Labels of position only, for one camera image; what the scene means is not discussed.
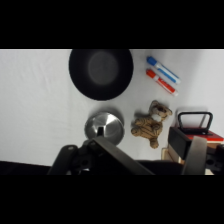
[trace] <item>teddy bear head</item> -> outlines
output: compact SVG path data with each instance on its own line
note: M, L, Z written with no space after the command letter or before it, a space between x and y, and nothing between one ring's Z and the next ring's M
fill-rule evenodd
M152 102L149 112L152 119L158 122L163 122L167 117L173 114L169 108L160 104L158 101Z

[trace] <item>blue marker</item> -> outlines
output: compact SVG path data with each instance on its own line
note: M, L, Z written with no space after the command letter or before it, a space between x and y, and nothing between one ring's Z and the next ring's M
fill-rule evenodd
M148 57L147 62L154 66L157 70L162 72L167 78L169 78L172 82L176 84L180 84L181 80L179 77L174 75L171 71L169 71L167 68L165 68L162 64L160 64L158 61L156 61L153 57Z

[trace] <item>teddy bear ear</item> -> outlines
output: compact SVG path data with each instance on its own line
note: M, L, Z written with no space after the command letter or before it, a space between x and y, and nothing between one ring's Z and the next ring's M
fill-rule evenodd
M154 101L152 102L152 104L151 104L151 107L154 107L154 106L156 106L156 105L159 105L159 102L158 102L157 100L154 100Z
M173 115L173 112L170 109L166 109L168 115Z

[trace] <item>frying pan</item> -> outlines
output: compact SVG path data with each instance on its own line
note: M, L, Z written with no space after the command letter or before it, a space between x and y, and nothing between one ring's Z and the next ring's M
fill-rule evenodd
M73 49L69 61L76 88L99 101L122 94L131 82L133 70L129 49Z

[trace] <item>marker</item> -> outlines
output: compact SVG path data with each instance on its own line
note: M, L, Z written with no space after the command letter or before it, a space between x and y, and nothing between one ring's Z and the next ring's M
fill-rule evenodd
M162 80L158 75L156 75L155 72L153 72L152 70L147 70L146 74L150 78L154 79L160 86L162 86L170 94L172 94L173 96L178 96L179 93L177 92L177 90L175 90L172 86L170 86L168 83Z
M181 80L178 76L174 75L171 71L169 71L166 67L164 67L162 64L160 64L158 61L156 61L153 57L148 57L147 62L154 66L157 70L162 72L167 78L169 78L172 82L176 84L180 84Z

